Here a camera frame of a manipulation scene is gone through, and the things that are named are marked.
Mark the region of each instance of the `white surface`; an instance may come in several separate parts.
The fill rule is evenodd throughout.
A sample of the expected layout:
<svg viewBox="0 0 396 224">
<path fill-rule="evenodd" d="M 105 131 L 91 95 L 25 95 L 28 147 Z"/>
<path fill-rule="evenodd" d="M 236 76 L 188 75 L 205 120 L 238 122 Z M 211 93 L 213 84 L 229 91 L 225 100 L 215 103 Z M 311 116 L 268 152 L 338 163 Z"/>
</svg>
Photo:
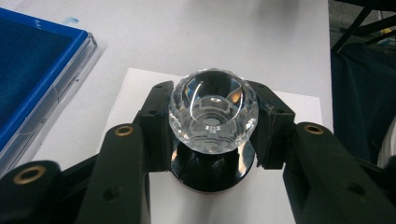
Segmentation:
<svg viewBox="0 0 396 224">
<path fill-rule="evenodd" d="M 326 0 L 5 0 L 0 7 L 88 30 L 107 45 L 42 143 L 58 158 L 75 158 L 63 169 L 96 151 L 128 67 L 177 76 L 230 70 L 272 90 L 318 97 L 332 129 Z"/>
<path fill-rule="evenodd" d="M 105 130 L 131 123 L 151 88 L 168 80 L 178 83 L 181 77 L 128 69 Z M 279 91 L 276 95 L 296 112 L 296 122 L 321 123 L 318 98 Z M 241 183 L 215 195 L 189 190 L 171 173 L 150 174 L 152 223 L 294 223 L 282 174 L 252 167 Z"/>
<path fill-rule="evenodd" d="M 327 0 L 17 3 L 0 1 L 0 7 L 90 31 L 99 45 L 107 45 L 36 159 L 58 161 L 65 169 L 93 155 L 128 67 L 177 76 L 210 67 L 230 70 L 272 90 L 318 97 L 323 123 L 332 129 Z M 150 83 L 158 82 L 155 78 L 146 77 Z M 242 183 L 219 195 L 193 193 L 169 173 L 153 174 L 152 223 L 293 222 L 281 173 L 258 171 L 253 168 Z"/>
</svg>

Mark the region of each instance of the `glass dome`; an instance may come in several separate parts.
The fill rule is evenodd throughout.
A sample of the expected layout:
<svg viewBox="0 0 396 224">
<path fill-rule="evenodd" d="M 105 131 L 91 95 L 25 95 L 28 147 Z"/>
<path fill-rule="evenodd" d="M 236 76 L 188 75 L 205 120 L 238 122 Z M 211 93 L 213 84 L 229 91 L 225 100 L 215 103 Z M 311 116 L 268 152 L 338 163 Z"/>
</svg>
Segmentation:
<svg viewBox="0 0 396 224">
<path fill-rule="evenodd" d="M 246 143 L 256 127 L 256 93 L 235 74 L 207 69 L 184 77 L 169 103 L 169 123 L 189 148 L 220 154 Z"/>
</svg>

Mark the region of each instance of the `screw hole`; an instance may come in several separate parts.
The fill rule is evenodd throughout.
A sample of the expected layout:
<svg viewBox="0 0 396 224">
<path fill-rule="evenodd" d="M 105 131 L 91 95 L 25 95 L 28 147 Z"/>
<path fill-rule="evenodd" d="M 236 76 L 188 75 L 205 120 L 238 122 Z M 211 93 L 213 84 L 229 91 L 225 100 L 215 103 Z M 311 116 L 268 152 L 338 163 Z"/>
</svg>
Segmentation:
<svg viewBox="0 0 396 224">
<path fill-rule="evenodd" d="M 304 129 L 307 132 L 313 133 L 313 134 L 323 134 L 324 133 L 323 129 L 321 129 L 319 126 L 312 125 L 312 124 L 305 125 Z"/>
<path fill-rule="evenodd" d="M 121 195 L 121 189 L 118 187 L 105 189 L 103 192 L 103 199 L 107 202 L 114 202 Z"/>
<path fill-rule="evenodd" d="M 275 112 L 277 114 L 284 114 L 285 113 L 285 111 L 283 109 L 276 109 Z"/>
<path fill-rule="evenodd" d="M 42 165 L 28 167 L 15 175 L 14 183 L 17 185 L 29 184 L 36 181 L 44 173 L 46 173 L 46 168 Z"/>
<path fill-rule="evenodd" d="M 346 186 L 346 189 L 349 190 L 350 192 L 360 195 L 360 196 L 363 196 L 366 194 L 366 190 L 364 190 L 364 188 L 362 186 L 355 184 L 355 183 L 349 183 Z"/>
<path fill-rule="evenodd" d="M 122 126 L 119 127 L 116 131 L 115 134 L 117 136 L 126 136 L 131 134 L 134 131 L 134 128 L 132 128 L 131 126 Z"/>
</svg>

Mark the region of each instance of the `blue plastic box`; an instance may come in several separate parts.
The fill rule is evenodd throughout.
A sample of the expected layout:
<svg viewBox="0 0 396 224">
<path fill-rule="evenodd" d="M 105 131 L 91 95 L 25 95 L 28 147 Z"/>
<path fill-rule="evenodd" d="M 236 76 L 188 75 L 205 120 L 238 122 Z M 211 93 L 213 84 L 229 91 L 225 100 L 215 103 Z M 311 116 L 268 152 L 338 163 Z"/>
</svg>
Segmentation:
<svg viewBox="0 0 396 224">
<path fill-rule="evenodd" d="M 0 176 L 15 166 L 96 48 L 86 31 L 0 8 Z"/>
</svg>

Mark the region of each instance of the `black metal bracket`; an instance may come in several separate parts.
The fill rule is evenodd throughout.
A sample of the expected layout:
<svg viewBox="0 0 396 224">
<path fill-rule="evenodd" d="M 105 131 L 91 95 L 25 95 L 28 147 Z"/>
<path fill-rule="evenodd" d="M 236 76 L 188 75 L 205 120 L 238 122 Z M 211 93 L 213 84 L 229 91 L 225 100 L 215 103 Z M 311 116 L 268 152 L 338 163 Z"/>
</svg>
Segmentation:
<svg viewBox="0 0 396 224">
<path fill-rule="evenodd" d="M 273 92 L 257 94 L 250 138 L 264 169 L 281 169 L 297 223 L 396 223 L 396 158 L 385 169 L 351 157 L 324 127 L 295 125 Z M 150 223 L 149 172 L 170 169 L 172 82 L 153 87 L 132 124 L 110 129 L 100 154 L 60 172 L 27 163 L 0 180 L 0 223 Z"/>
</svg>

